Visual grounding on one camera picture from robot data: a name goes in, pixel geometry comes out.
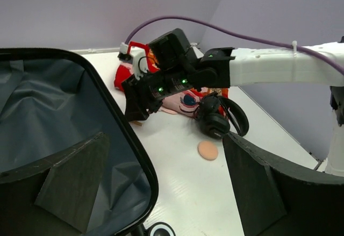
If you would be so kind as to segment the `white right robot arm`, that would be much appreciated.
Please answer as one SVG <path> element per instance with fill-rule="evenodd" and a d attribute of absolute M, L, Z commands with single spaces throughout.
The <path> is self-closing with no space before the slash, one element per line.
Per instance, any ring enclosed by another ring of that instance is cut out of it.
<path fill-rule="evenodd" d="M 197 57 L 185 35 L 176 28 L 148 44 L 157 62 L 150 71 L 144 50 L 121 44 L 119 59 L 133 74 L 123 83 L 125 117 L 146 120 L 165 98 L 188 89 L 230 88 L 258 83 L 316 83 L 331 91 L 335 125 L 326 173 L 343 175 L 343 42 L 298 46 L 266 41 L 266 49 L 213 48 Z"/>

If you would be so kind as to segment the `black headphones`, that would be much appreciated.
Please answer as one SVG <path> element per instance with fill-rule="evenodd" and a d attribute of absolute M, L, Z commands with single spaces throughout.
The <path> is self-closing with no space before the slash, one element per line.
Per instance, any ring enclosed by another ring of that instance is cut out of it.
<path fill-rule="evenodd" d="M 222 139 L 230 132 L 231 125 L 241 137 L 249 131 L 249 121 L 244 110 L 233 100 L 216 92 L 201 99 L 195 119 L 200 131 L 214 139 Z"/>

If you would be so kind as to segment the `round peach makeup puff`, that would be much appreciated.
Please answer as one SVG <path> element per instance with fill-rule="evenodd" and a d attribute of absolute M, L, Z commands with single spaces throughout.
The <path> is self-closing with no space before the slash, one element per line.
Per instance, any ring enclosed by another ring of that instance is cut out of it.
<path fill-rule="evenodd" d="M 197 150 L 199 155 L 208 161 L 213 161 L 218 157 L 218 148 L 210 141 L 201 141 L 197 146 Z"/>

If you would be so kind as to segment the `pink hard-shell suitcase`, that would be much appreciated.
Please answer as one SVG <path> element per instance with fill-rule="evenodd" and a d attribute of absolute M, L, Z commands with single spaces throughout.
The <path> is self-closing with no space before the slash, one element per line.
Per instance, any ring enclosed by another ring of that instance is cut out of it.
<path fill-rule="evenodd" d="M 93 65 L 60 49 L 1 49 L 1 173 L 97 133 L 109 137 L 110 150 L 83 235 L 174 235 L 164 222 L 144 227 L 157 175 Z"/>

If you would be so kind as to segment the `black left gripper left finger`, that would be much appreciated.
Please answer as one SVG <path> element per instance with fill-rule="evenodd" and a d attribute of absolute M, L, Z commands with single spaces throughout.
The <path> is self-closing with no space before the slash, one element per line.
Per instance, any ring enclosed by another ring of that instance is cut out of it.
<path fill-rule="evenodd" d="M 1 235 L 85 234 L 109 150 L 97 133 L 1 173 Z"/>

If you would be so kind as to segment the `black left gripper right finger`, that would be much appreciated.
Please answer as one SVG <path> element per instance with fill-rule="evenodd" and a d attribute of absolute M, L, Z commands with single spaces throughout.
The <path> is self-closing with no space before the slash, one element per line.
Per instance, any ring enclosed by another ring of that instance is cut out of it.
<path fill-rule="evenodd" d="M 343 177 L 293 163 L 235 133 L 223 147 L 245 235 L 343 235 Z"/>

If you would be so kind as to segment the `red patterned cloth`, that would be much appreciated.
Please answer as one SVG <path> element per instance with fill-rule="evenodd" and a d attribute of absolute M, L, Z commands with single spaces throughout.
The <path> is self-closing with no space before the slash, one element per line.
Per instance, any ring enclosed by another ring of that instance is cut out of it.
<path fill-rule="evenodd" d="M 121 43 L 119 52 L 124 55 L 131 55 L 135 52 L 143 53 L 145 55 L 143 59 L 144 67 L 148 68 L 148 71 L 153 73 L 159 71 L 158 61 L 147 44 L 141 44 L 134 41 L 131 41 L 129 44 Z M 119 67 L 114 77 L 114 87 L 119 91 L 124 91 L 122 83 L 133 74 L 132 61 L 125 60 L 121 57 Z M 188 117 L 193 117 L 194 111 L 203 97 L 212 92 L 217 92 L 220 96 L 228 98 L 228 91 L 227 88 L 202 88 L 200 92 L 195 89 L 189 89 L 177 95 L 165 98 L 160 110 L 169 114 L 180 113 Z"/>

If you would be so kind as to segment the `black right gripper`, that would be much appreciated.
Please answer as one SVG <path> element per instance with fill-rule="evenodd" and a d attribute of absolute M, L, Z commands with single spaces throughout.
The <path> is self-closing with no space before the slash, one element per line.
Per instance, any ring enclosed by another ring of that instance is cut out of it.
<path fill-rule="evenodd" d="M 158 37 L 148 47 L 158 61 L 159 71 L 148 71 L 140 80 L 133 74 L 122 83 L 127 121 L 147 120 L 159 110 L 163 99 L 192 88 L 188 76 L 196 72 L 198 58 L 182 29 Z"/>

